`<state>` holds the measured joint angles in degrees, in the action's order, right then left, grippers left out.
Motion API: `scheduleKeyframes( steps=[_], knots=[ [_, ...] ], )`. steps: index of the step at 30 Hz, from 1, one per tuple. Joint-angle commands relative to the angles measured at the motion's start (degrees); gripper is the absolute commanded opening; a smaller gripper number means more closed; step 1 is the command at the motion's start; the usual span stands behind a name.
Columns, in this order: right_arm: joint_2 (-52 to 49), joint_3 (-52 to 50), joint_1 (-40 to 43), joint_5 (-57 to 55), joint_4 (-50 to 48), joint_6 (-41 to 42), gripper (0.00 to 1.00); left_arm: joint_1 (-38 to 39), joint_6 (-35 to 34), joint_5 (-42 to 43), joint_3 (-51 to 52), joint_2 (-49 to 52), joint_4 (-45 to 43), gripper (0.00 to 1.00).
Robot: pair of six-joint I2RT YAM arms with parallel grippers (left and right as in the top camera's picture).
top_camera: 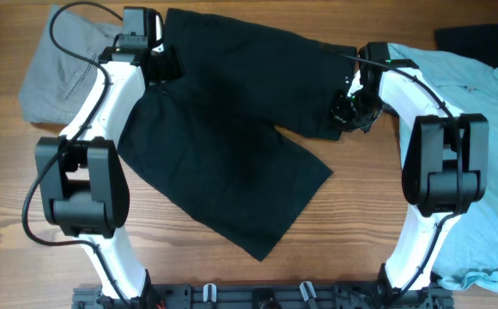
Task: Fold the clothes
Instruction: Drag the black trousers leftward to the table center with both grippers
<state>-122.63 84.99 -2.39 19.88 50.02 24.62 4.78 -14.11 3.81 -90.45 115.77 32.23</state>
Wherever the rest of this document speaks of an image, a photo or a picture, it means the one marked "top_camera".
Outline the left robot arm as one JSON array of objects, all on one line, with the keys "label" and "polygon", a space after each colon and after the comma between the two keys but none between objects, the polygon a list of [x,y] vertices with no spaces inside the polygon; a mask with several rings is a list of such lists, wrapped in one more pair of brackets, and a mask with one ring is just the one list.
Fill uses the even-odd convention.
[{"label": "left robot arm", "polygon": [[130,192],[118,157],[118,142],[149,84],[180,78],[175,47],[154,50],[107,47],[96,63],[94,85],[80,111],[57,137],[35,148],[47,221],[60,227],[66,245],[79,245],[101,280],[94,306],[156,308],[158,293],[137,260],[125,222]]}]

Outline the black shorts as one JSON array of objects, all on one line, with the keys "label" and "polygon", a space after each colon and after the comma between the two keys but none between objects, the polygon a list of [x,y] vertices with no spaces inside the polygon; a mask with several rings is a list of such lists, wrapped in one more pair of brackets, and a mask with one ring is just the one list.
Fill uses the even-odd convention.
[{"label": "black shorts", "polygon": [[170,9],[184,74],[149,86],[118,143],[124,162],[191,218],[263,260],[331,169],[282,134],[336,141],[331,109],[356,49]]}]

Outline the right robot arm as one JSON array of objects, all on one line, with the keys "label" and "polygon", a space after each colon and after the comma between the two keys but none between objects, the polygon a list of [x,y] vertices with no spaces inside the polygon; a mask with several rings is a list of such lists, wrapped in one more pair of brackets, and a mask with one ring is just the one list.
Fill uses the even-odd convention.
[{"label": "right robot arm", "polygon": [[354,56],[359,67],[349,91],[331,108],[336,129],[369,131],[385,109],[410,126],[402,169],[408,211],[392,255],[383,265],[380,297],[395,304],[421,293],[450,230],[486,191],[489,123],[480,113],[450,106],[410,59],[393,59],[385,42]]}]

